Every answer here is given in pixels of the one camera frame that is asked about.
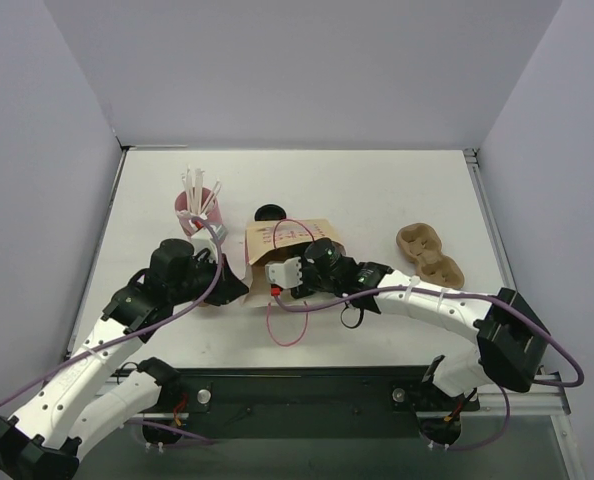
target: pink container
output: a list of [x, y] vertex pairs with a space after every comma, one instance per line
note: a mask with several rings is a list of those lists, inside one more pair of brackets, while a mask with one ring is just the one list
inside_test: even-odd
[[[204, 201], [206, 201], [206, 199], [208, 198], [208, 195], [211, 194], [211, 190], [209, 190], [208, 188], [203, 188], [202, 189], [202, 194], [201, 194], [201, 201], [202, 203]], [[221, 225], [223, 225], [223, 221], [221, 219], [221, 213], [219, 212], [219, 202], [217, 202], [217, 198], [215, 198], [212, 201], [212, 208], [209, 207], [208, 210], [206, 211], [206, 217], [208, 218], [208, 221], [211, 223], [219, 223]], [[177, 195], [177, 198], [175, 199], [175, 212], [180, 212], [182, 210], [187, 210], [188, 209], [188, 203], [186, 202], [186, 192], [181, 192], [179, 195]], [[177, 217], [179, 220], [179, 225], [181, 226], [182, 230], [184, 231], [184, 234], [190, 238], [193, 234], [193, 232], [189, 231], [189, 221], [184, 219], [184, 218], [179, 218]]]

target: white table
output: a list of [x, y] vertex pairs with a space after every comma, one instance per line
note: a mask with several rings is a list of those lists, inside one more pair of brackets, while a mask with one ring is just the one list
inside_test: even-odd
[[[186, 165], [206, 171], [208, 186], [223, 182], [219, 203], [229, 235], [224, 251], [244, 274], [244, 229], [266, 203], [288, 216], [327, 218], [348, 255], [413, 274], [395, 245], [397, 231], [425, 222], [466, 276], [464, 289], [496, 293], [503, 286], [486, 224], [460, 151], [189, 151], [131, 150], [76, 327], [78, 347], [111, 295], [165, 238], [184, 238], [173, 201]], [[159, 357], [176, 368], [424, 365], [469, 344], [405, 317], [366, 314], [345, 329], [340, 309], [311, 314], [301, 343], [282, 348], [268, 336], [265, 309], [198, 308], [159, 330], [131, 360]], [[303, 316], [274, 308], [283, 341], [301, 331]]]

